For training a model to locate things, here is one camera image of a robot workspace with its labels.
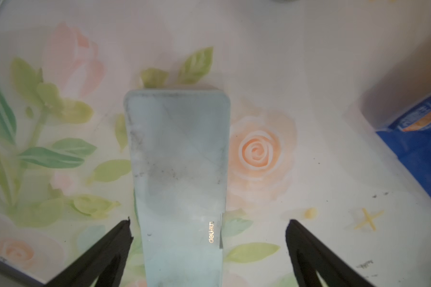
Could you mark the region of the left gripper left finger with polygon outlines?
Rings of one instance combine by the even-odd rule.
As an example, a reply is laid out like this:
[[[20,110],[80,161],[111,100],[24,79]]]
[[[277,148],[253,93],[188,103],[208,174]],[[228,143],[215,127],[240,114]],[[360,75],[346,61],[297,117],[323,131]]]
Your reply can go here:
[[[132,242],[130,220],[123,220],[46,286],[118,287]]]

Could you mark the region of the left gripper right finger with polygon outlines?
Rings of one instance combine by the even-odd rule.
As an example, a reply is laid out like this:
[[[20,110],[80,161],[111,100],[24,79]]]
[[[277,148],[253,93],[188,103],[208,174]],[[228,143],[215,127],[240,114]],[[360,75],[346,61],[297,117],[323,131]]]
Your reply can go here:
[[[373,287],[299,221],[290,220],[286,245],[300,287]]]

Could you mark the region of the light blue pencil case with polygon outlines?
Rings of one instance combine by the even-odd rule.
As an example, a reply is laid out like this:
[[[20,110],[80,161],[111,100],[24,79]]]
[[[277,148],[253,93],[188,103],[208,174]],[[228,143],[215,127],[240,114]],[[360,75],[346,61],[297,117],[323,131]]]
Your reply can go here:
[[[124,108],[148,286],[221,286],[229,98],[132,90]]]

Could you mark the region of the blue white gauze bandage pack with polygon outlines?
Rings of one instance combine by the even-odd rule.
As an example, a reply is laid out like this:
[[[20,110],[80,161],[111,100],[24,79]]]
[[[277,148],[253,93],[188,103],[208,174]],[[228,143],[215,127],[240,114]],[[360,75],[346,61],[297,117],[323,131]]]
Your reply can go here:
[[[368,91],[360,110],[431,198],[431,92],[413,96]]]

